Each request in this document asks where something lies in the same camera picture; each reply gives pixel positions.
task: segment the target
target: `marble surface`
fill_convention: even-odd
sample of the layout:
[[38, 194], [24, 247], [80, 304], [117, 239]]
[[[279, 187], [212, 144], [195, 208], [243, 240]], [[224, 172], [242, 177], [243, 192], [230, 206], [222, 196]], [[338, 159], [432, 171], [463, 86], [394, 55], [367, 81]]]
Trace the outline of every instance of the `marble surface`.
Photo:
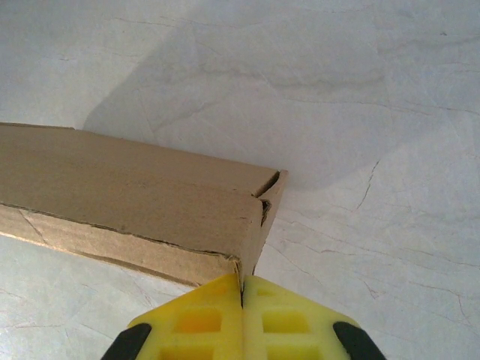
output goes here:
[[[290, 170], [258, 275], [389, 359], [480, 359], [478, 0], [3, 0], [0, 56], [0, 121]], [[0, 269], [0, 359], [99, 359], [188, 290], [9, 238]]]

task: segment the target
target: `cardboard box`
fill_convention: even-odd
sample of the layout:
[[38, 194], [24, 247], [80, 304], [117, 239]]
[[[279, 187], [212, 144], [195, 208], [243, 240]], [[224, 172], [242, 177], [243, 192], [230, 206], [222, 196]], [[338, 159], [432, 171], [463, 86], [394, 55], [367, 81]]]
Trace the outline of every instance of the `cardboard box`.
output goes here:
[[0, 123], [0, 233], [199, 285], [252, 274], [287, 172]]

